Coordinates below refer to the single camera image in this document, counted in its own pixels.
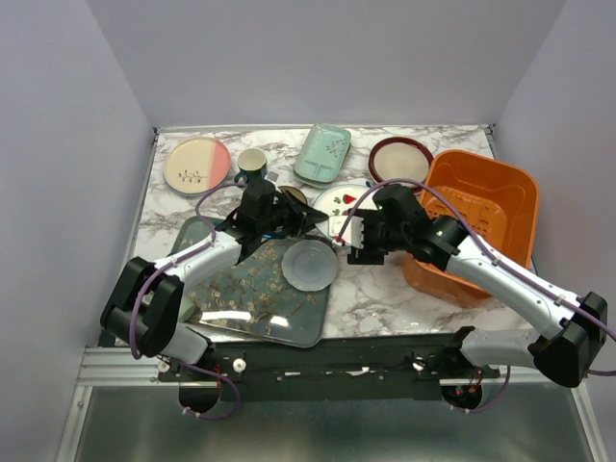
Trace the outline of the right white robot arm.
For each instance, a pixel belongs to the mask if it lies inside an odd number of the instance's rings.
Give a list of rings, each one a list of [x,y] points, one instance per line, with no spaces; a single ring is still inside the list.
[[[430,218],[409,185],[395,179],[370,188],[363,196],[374,209],[355,204],[342,227],[330,233],[349,247],[348,262],[376,265],[389,252],[408,252],[476,284],[530,325],[495,334],[472,330],[444,351],[445,370],[462,377],[488,365],[533,368],[568,388],[593,373],[606,339],[615,335],[607,325],[606,300],[594,292],[564,290],[516,264],[479,237],[456,210]]]

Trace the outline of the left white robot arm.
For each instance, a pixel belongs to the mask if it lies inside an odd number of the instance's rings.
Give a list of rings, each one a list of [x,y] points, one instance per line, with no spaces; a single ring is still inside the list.
[[[241,188],[240,205],[221,224],[208,222],[206,238],[154,262],[135,257],[123,267],[100,325],[127,343],[135,358],[165,356],[180,362],[189,378],[206,378],[214,366],[211,342],[180,322],[184,292],[238,265],[267,239],[299,238],[328,219],[269,180]]]

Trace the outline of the white strawberry pattern plate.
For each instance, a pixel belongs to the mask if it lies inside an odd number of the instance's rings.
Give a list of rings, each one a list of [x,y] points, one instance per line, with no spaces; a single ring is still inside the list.
[[[339,185],[319,194],[312,207],[330,217],[346,216],[368,189],[362,185]]]

